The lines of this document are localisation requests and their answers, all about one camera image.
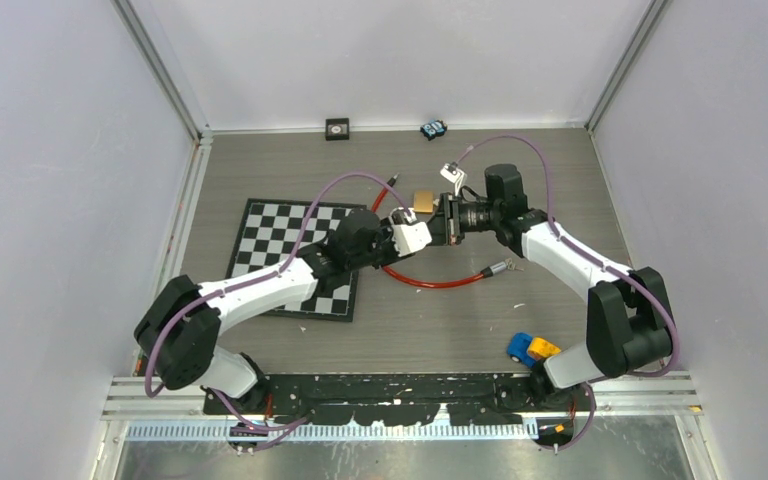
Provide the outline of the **brass padlock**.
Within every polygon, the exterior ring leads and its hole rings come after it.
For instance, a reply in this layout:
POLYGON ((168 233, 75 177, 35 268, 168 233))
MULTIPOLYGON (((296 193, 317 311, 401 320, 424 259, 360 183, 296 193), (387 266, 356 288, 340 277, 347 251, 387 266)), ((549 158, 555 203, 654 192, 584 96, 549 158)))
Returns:
POLYGON ((386 223, 391 226, 427 223, 433 219, 436 202, 436 195, 431 190, 416 190, 407 208, 396 202, 395 207, 386 216, 386 223))

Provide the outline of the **red cable lock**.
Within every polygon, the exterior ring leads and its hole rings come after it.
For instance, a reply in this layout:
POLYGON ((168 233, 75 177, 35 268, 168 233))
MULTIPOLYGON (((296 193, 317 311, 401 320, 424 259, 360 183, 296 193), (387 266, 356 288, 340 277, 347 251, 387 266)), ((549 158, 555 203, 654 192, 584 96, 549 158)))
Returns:
MULTIPOLYGON (((399 173, 391 176, 391 178, 387 181, 388 185, 391 187, 395 186, 398 177, 399 173)), ((382 188, 372 206, 370 207, 370 210, 376 212, 388 194, 389 190, 382 188)), ((444 274, 448 275, 455 271, 455 267, 452 267, 450 263, 451 262, 445 259, 442 260, 442 266, 430 266, 430 263, 425 262, 420 266, 410 266, 409 272, 407 274, 397 271, 392 266, 385 266, 380 268, 380 270, 389 275, 391 278, 401 283, 416 287, 417 289, 453 289, 473 284, 481 280, 491 278, 494 275, 501 274, 502 272, 508 271, 506 269, 505 260, 503 260, 489 265, 483 268, 481 271, 476 271, 466 275, 463 278, 443 280, 444 274), (430 280, 427 278, 416 278, 416 275, 413 274, 422 274, 425 277, 431 275, 433 278, 430 280)))

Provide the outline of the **silver key bunch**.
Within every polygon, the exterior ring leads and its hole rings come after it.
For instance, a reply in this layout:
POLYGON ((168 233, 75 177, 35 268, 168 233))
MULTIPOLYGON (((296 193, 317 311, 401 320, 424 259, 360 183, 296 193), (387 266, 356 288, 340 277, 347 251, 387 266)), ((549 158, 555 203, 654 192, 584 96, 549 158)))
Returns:
POLYGON ((523 271, 524 268, 519 266, 512 258, 505 260, 506 269, 509 271, 523 271))

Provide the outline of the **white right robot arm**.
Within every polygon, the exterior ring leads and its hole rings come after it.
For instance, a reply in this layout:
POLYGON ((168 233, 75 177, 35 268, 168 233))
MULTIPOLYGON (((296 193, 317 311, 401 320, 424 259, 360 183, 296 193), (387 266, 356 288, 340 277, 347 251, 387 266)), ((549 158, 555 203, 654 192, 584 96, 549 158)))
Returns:
POLYGON ((485 195, 468 192, 456 164, 440 170, 453 190, 440 196, 429 228, 436 245, 457 245, 466 234, 491 231, 518 257, 537 264, 586 305, 584 341, 539 359, 526 389, 544 410, 556 410, 571 389, 594 380, 642 373, 644 366, 678 353, 665 282, 651 267, 634 270, 598 254, 569 235, 546 212, 529 206, 512 164, 484 171, 485 195))

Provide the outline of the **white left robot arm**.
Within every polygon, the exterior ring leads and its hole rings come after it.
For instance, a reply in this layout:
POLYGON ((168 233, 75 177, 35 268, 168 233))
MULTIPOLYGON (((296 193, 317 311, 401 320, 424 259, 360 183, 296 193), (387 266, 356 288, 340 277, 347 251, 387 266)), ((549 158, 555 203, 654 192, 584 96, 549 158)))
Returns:
POLYGON ((332 292, 363 268, 380 268, 409 256, 405 231, 416 220, 397 208, 381 219, 355 209, 320 241, 300 248, 285 262, 218 282, 169 280, 134 330, 147 355, 146 376, 158 386, 146 393, 200 385, 220 390, 240 412, 258 412, 267 398, 251 360, 217 345, 236 324, 286 304, 332 292))

